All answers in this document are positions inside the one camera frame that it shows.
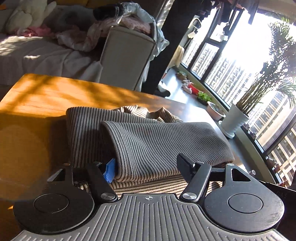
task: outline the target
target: white sheet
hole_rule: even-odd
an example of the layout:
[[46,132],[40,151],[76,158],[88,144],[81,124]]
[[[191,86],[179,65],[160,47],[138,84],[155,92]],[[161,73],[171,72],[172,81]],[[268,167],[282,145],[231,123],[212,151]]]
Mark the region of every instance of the white sheet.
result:
[[13,85],[26,73],[98,83],[102,71],[98,58],[49,38],[11,36],[0,42],[0,84]]

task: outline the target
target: yellow cushion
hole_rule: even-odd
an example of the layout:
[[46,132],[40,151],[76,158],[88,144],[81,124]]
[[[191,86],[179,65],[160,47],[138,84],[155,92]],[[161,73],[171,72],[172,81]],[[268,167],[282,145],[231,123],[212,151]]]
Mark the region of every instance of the yellow cushion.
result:
[[118,0],[88,0],[86,7],[97,8],[107,4],[118,3]]
[[72,6],[72,5],[81,5],[86,6],[88,0],[55,0],[57,2],[57,5],[63,5],[63,6]]

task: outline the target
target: white flower pot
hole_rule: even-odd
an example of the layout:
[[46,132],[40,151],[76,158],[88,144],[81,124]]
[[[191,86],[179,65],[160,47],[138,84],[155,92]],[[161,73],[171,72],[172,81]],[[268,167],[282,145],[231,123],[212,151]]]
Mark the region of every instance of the white flower pot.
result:
[[219,127],[225,136],[233,138],[235,131],[248,120],[249,117],[233,104],[224,120],[219,122]]

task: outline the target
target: triangular cutout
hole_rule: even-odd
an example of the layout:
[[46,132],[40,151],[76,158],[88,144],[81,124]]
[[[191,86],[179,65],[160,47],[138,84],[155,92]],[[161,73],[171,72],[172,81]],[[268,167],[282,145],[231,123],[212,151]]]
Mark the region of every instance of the triangular cutout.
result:
[[234,182],[250,182],[251,180],[245,176],[242,172],[240,172],[238,169],[233,168],[231,170],[232,180]]

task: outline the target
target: gray ribbed plate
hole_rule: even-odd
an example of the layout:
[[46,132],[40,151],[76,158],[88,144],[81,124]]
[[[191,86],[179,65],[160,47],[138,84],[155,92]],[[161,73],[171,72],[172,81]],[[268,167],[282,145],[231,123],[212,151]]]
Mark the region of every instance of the gray ribbed plate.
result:
[[204,217],[196,204],[174,194],[124,194],[113,204],[101,205],[84,226],[64,234],[38,235],[22,231],[15,241],[204,240],[284,241],[276,230],[256,235],[225,231]]

